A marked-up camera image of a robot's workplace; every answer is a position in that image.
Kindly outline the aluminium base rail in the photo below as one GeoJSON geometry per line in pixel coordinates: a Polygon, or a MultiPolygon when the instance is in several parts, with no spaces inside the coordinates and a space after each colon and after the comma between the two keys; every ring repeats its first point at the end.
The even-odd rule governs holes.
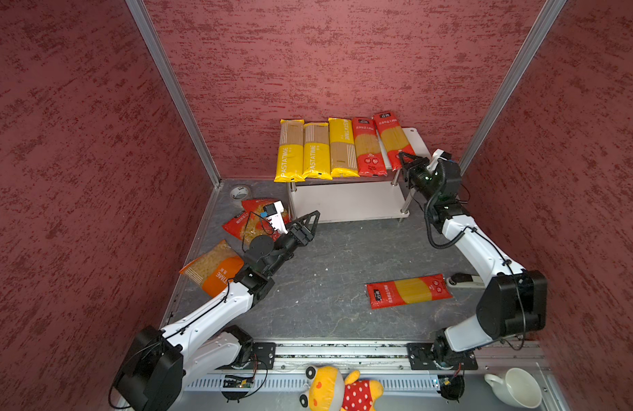
{"type": "Polygon", "coordinates": [[[513,351],[498,344],[457,354],[444,365],[428,342],[254,342],[231,329],[190,353],[163,337],[136,337],[116,374],[114,388],[134,410],[168,410],[187,391],[216,391],[231,400],[258,392],[303,392],[325,366],[343,376],[359,371],[381,383],[386,395],[459,399],[460,379],[479,376],[495,385],[511,368],[532,375],[544,410],[569,408],[536,342],[513,351]]]}

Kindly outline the white two-tier shelf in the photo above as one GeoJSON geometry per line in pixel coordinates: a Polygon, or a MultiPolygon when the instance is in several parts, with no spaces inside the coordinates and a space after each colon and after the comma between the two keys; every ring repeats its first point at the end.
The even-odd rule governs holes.
{"type": "Polygon", "coordinates": [[[382,150],[387,176],[309,179],[287,185],[287,206],[294,217],[320,212],[321,224],[398,219],[410,215],[412,194],[402,188],[400,171],[392,171],[382,150]]]}

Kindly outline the aluminium corner post right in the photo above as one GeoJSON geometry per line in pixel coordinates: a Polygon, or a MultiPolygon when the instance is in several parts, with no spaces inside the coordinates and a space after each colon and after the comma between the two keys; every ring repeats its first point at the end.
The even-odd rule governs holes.
{"type": "Polygon", "coordinates": [[[497,89],[489,109],[487,109],[481,123],[467,145],[467,149],[462,155],[459,162],[462,176],[465,175],[465,172],[469,169],[476,154],[489,136],[489,132],[491,132],[496,120],[511,98],[513,91],[520,84],[523,75],[525,75],[525,72],[529,68],[533,58],[536,56],[566,3],[566,0],[547,0],[544,2],[529,33],[520,46],[513,63],[511,63],[500,87],[497,89]]]}

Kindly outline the red spaghetti bag back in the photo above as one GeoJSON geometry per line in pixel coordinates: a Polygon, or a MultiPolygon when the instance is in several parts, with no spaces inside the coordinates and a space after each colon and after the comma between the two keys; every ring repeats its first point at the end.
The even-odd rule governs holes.
{"type": "Polygon", "coordinates": [[[400,153],[407,152],[415,155],[415,152],[400,126],[397,116],[392,111],[377,113],[373,116],[373,120],[388,154],[392,171],[398,171],[402,167],[400,153]]]}

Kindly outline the white ceramic cup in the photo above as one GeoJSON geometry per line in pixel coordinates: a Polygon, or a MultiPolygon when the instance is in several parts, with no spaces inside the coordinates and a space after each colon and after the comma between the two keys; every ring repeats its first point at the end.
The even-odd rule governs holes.
{"type": "Polygon", "coordinates": [[[494,395],[505,404],[523,409],[537,409],[543,394],[537,380],[521,368],[510,368],[500,375],[487,373],[484,381],[494,395]]]}

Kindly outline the red macaroni bag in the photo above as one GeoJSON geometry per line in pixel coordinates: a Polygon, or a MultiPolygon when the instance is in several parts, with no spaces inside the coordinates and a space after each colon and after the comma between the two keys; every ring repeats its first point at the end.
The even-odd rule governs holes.
{"type": "Polygon", "coordinates": [[[244,200],[242,202],[243,211],[226,222],[222,229],[236,239],[243,241],[245,246],[249,246],[254,238],[261,235],[268,235],[276,240],[280,233],[272,227],[268,220],[262,218],[265,213],[264,208],[275,202],[277,199],[273,198],[244,200]]]}

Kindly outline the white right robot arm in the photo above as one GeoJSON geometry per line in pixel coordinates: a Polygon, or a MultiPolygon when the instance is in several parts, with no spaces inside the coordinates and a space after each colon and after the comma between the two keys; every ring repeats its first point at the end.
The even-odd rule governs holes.
{"type": "Polygon", "coordinates": [[[422,195],[429,244],[435,249],[456,247],[467,258],[484,286],[472,317],[440,330],[432,348],[442,366],[508,337],[527,337],[546,325],[548,282],[510,259],[481,230],[458,197],[460,166],[447,152],[431,157],[408,152],[398,155],[410,190],[422,195]]]}

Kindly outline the aluminium corner post left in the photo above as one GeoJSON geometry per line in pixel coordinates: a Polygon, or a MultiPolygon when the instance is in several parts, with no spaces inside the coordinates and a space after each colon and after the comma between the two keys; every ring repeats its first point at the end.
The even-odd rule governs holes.
{"type": "Polygon", "coordinates": [[[145,2],[142,0],[126,0],[126,5],[132,14],[138,31],[140,32],[150,56],[152,57],[153,62],[162,77],[163,83],[169,92],[174,106],[181,117],[182,123],[193,142],[193,145],[198,153],[198,157],[200,157],[212,185],[215,188],[220,188],[222,186],[221,175],[203,138],[203,133],[198,126],[198,122],[186,99],[186,95],[182,90],[181,84],[174,73],[172,64],[167,57],[167,53],[163,49],[162,41],[154,28],[150,14],[145,6],[145,2]]]}

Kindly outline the orange macaroni bag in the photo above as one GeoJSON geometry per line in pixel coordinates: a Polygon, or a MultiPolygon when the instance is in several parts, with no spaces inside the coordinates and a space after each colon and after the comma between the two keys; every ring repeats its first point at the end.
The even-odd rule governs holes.
{"type": "Polygon", "coordinates": [[[183,267],[179,273],[191,279],[208,296],[217,297],[243,265],[244,261],[229,244],[220,241],[208,253],[183,267]]]}

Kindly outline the red spaghetti bag front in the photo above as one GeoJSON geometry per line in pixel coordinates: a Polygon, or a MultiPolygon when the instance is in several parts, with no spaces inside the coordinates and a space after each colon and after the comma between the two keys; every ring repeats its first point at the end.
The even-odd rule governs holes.
{"type": "Polygon", "coordinates": [[[372,309],[452,298],[442,274],[367,284],[366,291],[372,309]]]}

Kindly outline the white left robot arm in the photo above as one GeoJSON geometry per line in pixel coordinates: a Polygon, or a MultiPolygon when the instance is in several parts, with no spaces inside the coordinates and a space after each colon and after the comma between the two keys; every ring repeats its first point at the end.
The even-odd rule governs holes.
{"type": "Polygon", "coordinates": [[[270,370],[271,356],[257,354],[252,337],[232,322],[267,296],[273,275],[315,238],[319,218],[314,211],[290,222],[277,239],[256,237],[218,296],[162,329],[143,328],[109,388],[121,395],[123,409],[168,410],[188,385],[220,368],[270,370]]]}

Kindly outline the yellow plush toy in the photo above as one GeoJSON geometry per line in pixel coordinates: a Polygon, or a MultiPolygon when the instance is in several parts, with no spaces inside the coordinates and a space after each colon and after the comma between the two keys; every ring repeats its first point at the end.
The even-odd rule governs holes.
{"type": "Polygon", "coordinates": [[[384,394],[379,381],[360,378],[358,370],[344,377],[334,366],[309,366],[306,378],[310,386],[299,396],[303,409],[374,411],[384,394]]]}

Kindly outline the yellow spaghetti bag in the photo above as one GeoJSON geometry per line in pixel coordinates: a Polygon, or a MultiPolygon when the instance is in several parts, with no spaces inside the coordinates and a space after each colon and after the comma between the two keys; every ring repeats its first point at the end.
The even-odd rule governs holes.
{"type": "Polygon", "coordinates": [[[302,183],[304,173],[304,124],[300,120],[282,120],[275,183],[302,183]]]}
{"type": "Polygon", "coordinates": [[[352,122],[348,119],[328,120],[330,139],[330,175],[333,178],[359,177],[352,122]]]}
{"type": "Polygon", "coordinates": [[[304,125],[304,179],[332,181],[330,158],[330,130],[328,123],[304,125]]]}

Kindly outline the red spaghetti bag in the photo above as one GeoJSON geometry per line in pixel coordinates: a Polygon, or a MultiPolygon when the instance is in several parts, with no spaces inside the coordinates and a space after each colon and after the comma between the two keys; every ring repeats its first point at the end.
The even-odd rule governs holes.
{"type": "Polygon", "coordinates": [[[354,117],[352,132],[359,175],[362,177],[387,176],[375,123],[371,118],[354,117]]]}
{"type": "Polygon", "coordinates": [[[372,309],[452,298],[442,274],[367,284],[366,291],[372,309]]]}
{"type": "Polygon", "coordinates": [[[415,155],[415,152],[400,126],[397,116],[392,111],[377,113],[373,116],[373,120],[388,154],[392,171],[398,171],[402,167],[400,153],[407,152],[415,155]]]}

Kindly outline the aluminium corner post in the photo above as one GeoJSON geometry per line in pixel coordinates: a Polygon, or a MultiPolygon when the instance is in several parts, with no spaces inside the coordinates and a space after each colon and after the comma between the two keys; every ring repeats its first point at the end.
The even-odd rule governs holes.
{"type": "Polygon", "coordinates": [[[497,89],[489,109],[487,109],[481,123],[467,145],[467,149],[462,155],[459,162],[462,176],[465,175],[465,172],[469,169],[476,154],[489,136],[489,132],[491,132],[496,120],[511,98],[513,91],[520,84],[523,75],[525,75],[525,72],[529,68],[533,58],[536,56],[566,3],[566,0],[547,0],[544,2],[529,33],[520,46],[513,63],[511,63],[500,87],[497,89]]]}
{"type": "Polygon", "coordinates": [[[163,83],[169,92],[174,106],[181,117],[182,123],[193,142],[193,145],[198,153],[198,157],[200,157],[212,185],[215,188],[220,188],[222,186],[221,175],[203,138],[203,133],[198,126],[198,122],[186,99],[186,95],[182,90],[181,84],[174,73],[172,64],[167,57],[167,53],[163,49],[162,41],[154,28],[150,14],[145,6],[145,2],[142,0],[126,0],[126,5],[132,14],[138,31],[140,32],[150,56],[152,57],[153,62],[162,77],[163,83]]]}

